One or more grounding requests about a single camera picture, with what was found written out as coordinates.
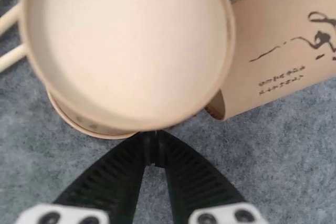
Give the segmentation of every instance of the gray carpet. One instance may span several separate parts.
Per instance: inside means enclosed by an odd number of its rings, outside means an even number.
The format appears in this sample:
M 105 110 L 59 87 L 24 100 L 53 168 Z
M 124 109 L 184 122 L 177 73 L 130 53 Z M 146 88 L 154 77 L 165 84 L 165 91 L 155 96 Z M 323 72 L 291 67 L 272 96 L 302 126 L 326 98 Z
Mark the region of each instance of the gray carpet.
M 17 0 L 1 0 L 2 15 Z M 14 27 L 0 53 L 19 44 Z M 210 160 L 270 223 L 336 223 L 336 79 L 236 116 L 204 111 L 169 129 Z M 0 75 L 0 218 L 51 202 L 120 141 L 85 136 L 52 109 L 27 60 Z M 164 173 L 147 169 L 134 223 L 172 223 Z

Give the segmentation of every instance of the round cardboard lid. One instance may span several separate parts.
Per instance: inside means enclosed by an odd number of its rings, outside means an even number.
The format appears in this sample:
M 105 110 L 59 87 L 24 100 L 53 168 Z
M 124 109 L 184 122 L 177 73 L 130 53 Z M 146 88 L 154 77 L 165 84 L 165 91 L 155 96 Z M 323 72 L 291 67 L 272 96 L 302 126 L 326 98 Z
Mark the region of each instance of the round cardboard lid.
M 21 0 L 33 68 L 57 99 L 120 129 L 202 109 L 234 47 L 229 0 Z

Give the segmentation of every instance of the cardboard tube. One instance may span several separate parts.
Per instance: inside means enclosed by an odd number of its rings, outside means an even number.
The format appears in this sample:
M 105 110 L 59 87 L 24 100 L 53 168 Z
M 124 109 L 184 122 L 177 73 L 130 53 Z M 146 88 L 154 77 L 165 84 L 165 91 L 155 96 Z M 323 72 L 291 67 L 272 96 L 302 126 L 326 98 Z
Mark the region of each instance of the cardboard tube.
M 207 106 L 224 120 L 336 75 L 334 0 L 234 0 L 230 73 Z

